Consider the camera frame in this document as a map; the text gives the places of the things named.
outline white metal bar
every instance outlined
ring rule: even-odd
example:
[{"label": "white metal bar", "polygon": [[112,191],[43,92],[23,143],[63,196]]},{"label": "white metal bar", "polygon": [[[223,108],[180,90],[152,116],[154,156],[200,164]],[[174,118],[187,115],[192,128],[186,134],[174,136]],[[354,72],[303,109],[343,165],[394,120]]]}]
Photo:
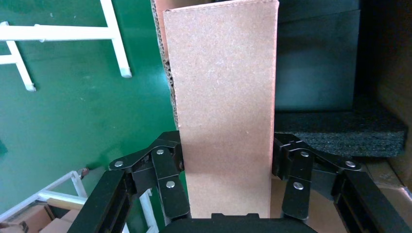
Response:
[{"label": "white metal bar", "polygon": [[13,55],[16,61],[17,69],[20,73],[20,76],[21,76],[21,79],[23,80],[24,85],[26,86],[26,89],[28,91],[36,91],[36,88],[34,87],[34,83],[30,79],[30,75],[27,72],[26,66],[24,65],[23,59],[21,58],[21,55],[20,55],[20,52],[18,51],[16,43],[12,40],[6,41],[6,43],[10,49],[11,54]]},{"label": "white metal bar", "polygon": [[4,212],[3,214],[0,215],[0,222],[8,219],[9,217],[11,217],[13,214],[17,213],[18,211],[22,210],[24,207],[28,206],[30,203],[32,203],[33,201],[37,200],[38,198],[38,194],[44,190],[50,190],[53,189],[55,187],[57,187],[58,185],[62,184],[63,182],[65,182],[66,180],[70,179],[72,174],[76,173],[75,171],[71,171],[69,173],[67,173],[66,175],[60,177],[58,180],[56,180],[55,182],[47,185],[45,188],[41,189],[40,191],[38,191],[37,193],[31,195],[30,197],[28,197],[26,200],[20,202],[19,204],[17,204],[16,206],[14,206],[13,208],[7,210],[6,212]]},{"label": "white metal bar", "polygon": [[157,227],[149,227],[149,229],[146,231],[146,233],[159,233],[159,229]]},{"label": "white metal bar", "polygon": [[140,196],[140,204],[143,209],[144,217],[146,219],[147,227],[152,228],[153,233],[158,233],[159,228],[157,227],[155,214],[153,213],[152,203],[149,198],[150,190],[146,190],[143,195]]},{"label": "white metal bar", "polygon": [[102,4],[107,26],[114,35],[112,43],[117,57],[117,62],[119,64],[121,76],[124,78],[131,78],[132,72],[130,71],[129,63],[127,62],[126,52],[124,51],[123,42],[121,40],[121,34],[117,24],[115,10],[113,9],[112,0],[100,0],[100,3]]},{"label": "white metal bar", "polygon": [[129,227],[127,226],[127,223],[124,224],[122,233],[130,233]]},{"label": "white metal bar", "polygon": [[38,193],[38,200],[40,201],[47,201],[48,199],[56,199],[56,200],[63,200],[67,202],[72,202],[80,205],[84,205],[86,203],[87,198],[74,196],[65,193],[58,193],[49,190],[44,190]]},{"label": "white metal bar", "polygon": [[3,214],[1,214],[0,215],[0,222],[5,221],[6,219],[13,216],[18,211],[22,210],[24,207],[28,206],[33,201],[37,200],[37,197],[38,197],[38,194],[35,193],[35,194],[31,195],[29,198],[27,198],[26,200],[24,200],[24,201],[20,202],[19,204],[15,205],[10,210],[7,210]]},{"label": "white metal bar", "polygon": [[5,65],[5,64],[14,64],[16,63],[16,60],[13,55],[2,55],[0,56],[0,65]]},{"label": "white metal bar", "polygon": [[77,195],[79,195],[79,197],[87,198],[85,187],[83,186],[82,180],[80,179],[78,173],[71,176],[71,181],[73,182]]},{"label": "white metal bar", "polygon": [[74,26],[7,26],[0,28],[0,41],[7,40],[107,40],[114,38],[107,27],[74,27]]}]

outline white metal frame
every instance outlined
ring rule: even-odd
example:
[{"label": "white metal frame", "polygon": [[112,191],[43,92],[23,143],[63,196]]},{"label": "white metal frame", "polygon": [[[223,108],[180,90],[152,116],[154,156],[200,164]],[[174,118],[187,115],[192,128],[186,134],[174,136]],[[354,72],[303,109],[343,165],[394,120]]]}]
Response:
[{"label": "white metal frame", "polygon": [[[50,191],[51,189],[56,188],[57,186],[61,185],[68,179],[71,179],[71,181],[73,182],[74,188],[76,189],[78,196]],[[87,200],[87,193],[86,193],[85,187],[83,186],[82,180],[80,179],[79,174],[77,174],[76,171],[71,171],[67,173],[66,175],[62,176],[60,179],[56,180],[55,182],[47,185],[45,188],[31,195],[26,200],[20,202],[19,204],[17,204],[10,210],[1,214],[0,222],[5,221],[6,219],[13,216],[15,213],[22,210],[24,207],[28,206],[30,203],[36,200],[47,201],[49,198],[53,198],[57,200],[64,200],[64,201],[84,205]],[[122,232],[130,233],[129,228],[127,227],[127,224],[124,225]]]},{"label": "white metal frame", "polygon": [[28,91],[36,91],[33,82],[23,63],[15,41],[39,40],[71,41],[71,40],[112,40],[120,73],[125,78],[131,78],[129,63],[116,20],[111,0],[100,0],[107,27],[75,27],[75,26],[10,26],[8,22],[0,23],[0,41],[7,41],[11,55],[0,56],[0,65],[16,64],[18,71]]}]

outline corrugated cardboard edge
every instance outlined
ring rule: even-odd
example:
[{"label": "corrugated cardboard edge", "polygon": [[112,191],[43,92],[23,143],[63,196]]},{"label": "corrugated cardboard edge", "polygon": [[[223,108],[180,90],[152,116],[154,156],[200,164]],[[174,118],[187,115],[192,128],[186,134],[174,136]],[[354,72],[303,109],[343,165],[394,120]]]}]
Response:
[{"label": "corrugated cardboard edge", "polygon": [[154,19],[154,26],[156,27],[157,43],[159,45],[160,57],[162,58],[163,68],[165,69],[166,78],[167,78],[168,84],[169,84],[170,102],[171,102],[172,108],[173,108],[174,124],[176,126],[176,129],[178,129],[177,128],[178,121],[177,121],[176,97],[175,97],[175,94],[174,94],[174,87],[173,87],[173,76],[172,76],[172,72],[170,70],[169,60],[166,59],[166,56],[165,56],[165,48],[164,48],[164,43],[165,42],[163,42],[161,32],[160,32],[159,17],[157,15],[157,11],[156,11],[155,0],[150,0],[150,3],[152,4],[152,14],[153,14],[153,19]]}]

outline brown cardboard box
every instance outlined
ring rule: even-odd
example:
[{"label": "brown cardboard box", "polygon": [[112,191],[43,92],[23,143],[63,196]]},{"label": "brown cardboard box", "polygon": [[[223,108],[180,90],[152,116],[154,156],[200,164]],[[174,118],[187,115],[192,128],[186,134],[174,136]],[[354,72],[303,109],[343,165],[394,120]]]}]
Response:
[{"label": "brown cardboard box", "polygon": [[277,0],[163,14],[191,214],[269,217]]},{"label": "brown cardboard box", "polygon": [[71,222],[56,218],[47,227],[42,229],[40,233],[66,233],[69,231]]},{"label": "brown cardboard box", "polygon": [[7,220],[9,224],[23,226],[26,233],[38,233],[54,216],[45,204],[34,203]]},{"label": "brown cardboard box", "polygon": [[23,226],[0,223],[0,233],[25,233]]},{"label": "brown cardboard box", "polygon": [[80,212],[79,210],[70,210],[61,219],[67,222],[74,222],[79,212]]}]

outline dark gray panel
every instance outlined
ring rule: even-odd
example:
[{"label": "dark gray panel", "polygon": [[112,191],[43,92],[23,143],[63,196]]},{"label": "dark gray panel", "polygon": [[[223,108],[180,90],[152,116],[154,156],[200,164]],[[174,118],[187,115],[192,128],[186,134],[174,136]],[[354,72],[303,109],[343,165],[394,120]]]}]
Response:
[{"label": "dark gray panel", "polygon": [[360,9],[360,0],[280,0],[279,23]]},{"label": "dark gray panel", "polygon": [[275,108],[352,107],[360,10],[278,25]]}]

